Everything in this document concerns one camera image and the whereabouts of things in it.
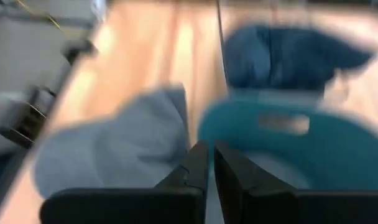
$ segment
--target desk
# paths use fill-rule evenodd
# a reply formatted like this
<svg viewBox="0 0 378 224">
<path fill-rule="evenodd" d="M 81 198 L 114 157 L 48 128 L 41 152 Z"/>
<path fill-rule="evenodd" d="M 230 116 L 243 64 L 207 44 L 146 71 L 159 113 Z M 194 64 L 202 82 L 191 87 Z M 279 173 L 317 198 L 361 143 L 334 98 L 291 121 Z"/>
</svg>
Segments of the desk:
<svg viewBox="0 0 378 224">
<path fill-rule="evenodd" d="M 223 29 L 230 29 L 255 14 L 248 9 L 223 7 Z M 316 25 L 350 36 L 351 41 L 378 44 L 378 18 L 356 13 L 322 10 L 312 11 L 311 16 Z M 285 20 L 279 15 L 277 22 Z M 183 83 L 190 139 L 194 143 L 202 111 L 226 92 L 216 6 L 117 2 L 93 40 L 98 54 L 77 63 L 41 138 L 72 124 L 110 116 L 143 89 Z M 363 73 L 348 80 L 348 98 L 337 107 L 377 125 L 378 57 Z M 0 208 L 2 224 L 39 223 L 38 211 L 43 200 L 34 189 L 30 173 L 34 157 L 35 149 L 25 160 Z"/>
</svg>

